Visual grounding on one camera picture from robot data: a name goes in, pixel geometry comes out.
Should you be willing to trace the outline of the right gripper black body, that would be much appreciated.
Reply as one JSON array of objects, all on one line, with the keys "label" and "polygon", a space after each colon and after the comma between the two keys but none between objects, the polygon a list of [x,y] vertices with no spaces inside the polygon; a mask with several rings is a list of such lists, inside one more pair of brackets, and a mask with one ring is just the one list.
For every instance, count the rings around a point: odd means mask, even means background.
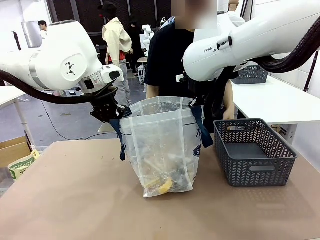
[{"label": "right gripper black body", "polygon": [[209,81],[195,81],[193,79],[188,80],[188,88],[194,94],[194,97],[199,101],[204,100],[210,92]]}]

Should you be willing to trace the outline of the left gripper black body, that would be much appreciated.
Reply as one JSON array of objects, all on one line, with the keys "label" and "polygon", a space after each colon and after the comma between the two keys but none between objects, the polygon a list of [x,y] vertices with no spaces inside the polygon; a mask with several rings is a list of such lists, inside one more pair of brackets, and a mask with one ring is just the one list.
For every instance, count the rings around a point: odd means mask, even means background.
[{"label": "left gripper black body", "polygon": [[102,123],[109,123],[110,120],[115,120],[117,116],[117,105],[115,100],[98,100],[90,102],[92,111],[90,115]]}]

